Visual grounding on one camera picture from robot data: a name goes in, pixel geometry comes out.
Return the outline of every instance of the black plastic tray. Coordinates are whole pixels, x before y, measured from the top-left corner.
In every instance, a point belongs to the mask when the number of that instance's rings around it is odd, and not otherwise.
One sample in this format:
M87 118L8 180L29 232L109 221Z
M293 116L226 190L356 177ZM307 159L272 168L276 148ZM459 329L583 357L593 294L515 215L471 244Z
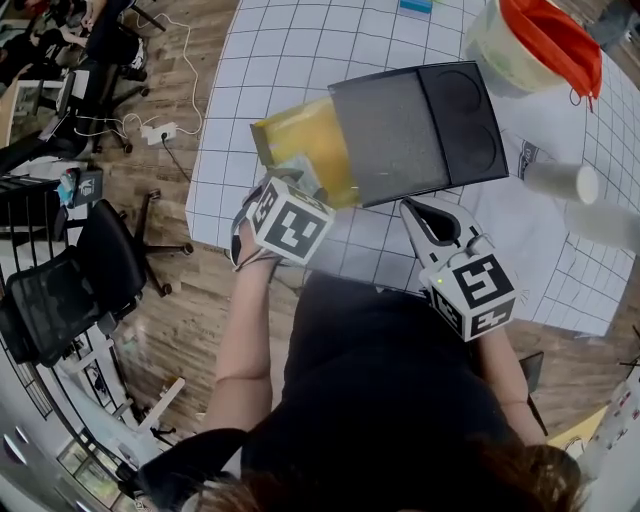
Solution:
M509 175L475 62L377 73L329 91L365 206Z

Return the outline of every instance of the fiducial marker cube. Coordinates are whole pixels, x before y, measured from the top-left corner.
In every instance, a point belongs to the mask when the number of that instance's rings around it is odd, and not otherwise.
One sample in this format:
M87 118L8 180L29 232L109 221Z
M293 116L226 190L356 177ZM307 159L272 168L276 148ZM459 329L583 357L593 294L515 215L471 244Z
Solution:
M278 178L247 210L256 243L306 265L335 219L335 210Z
M518 281L493 253L452 263L424 278L433 307L464 341L512 319Z

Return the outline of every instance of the yellow box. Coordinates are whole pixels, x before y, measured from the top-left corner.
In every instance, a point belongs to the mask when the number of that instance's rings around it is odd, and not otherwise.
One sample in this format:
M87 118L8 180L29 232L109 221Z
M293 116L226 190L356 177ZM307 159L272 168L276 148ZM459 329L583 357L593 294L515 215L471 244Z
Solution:
M358 187L331 98L290 108L251 125L258 157L267 169L304 155L332 208L360 204Z

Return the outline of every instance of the plastic container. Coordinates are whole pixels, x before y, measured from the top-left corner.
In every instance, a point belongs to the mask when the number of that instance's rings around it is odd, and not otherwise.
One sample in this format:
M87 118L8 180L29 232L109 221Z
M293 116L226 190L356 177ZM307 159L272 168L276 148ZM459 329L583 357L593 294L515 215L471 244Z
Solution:
M524 170L524 183L536 192L582 204L598 198L598 175L584 164L532 162Z
M640 215L621 206L568 202L564 221L569 231L592 242L640 253Z
M497 96L521 98L566 83L529 52L490 0L465 36L465 54L478 63L487 88Z

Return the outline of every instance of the paper cup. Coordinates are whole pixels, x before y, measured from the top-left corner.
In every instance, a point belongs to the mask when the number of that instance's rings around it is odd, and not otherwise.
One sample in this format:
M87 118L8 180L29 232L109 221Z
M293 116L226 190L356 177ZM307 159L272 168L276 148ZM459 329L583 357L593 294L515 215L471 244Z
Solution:
M609 247L640 252L640 215L615 204L567 203L567 229L576 235Z
M533 162L524 170L524 182L536 192L582 204L598 198L598 175L584 164Z

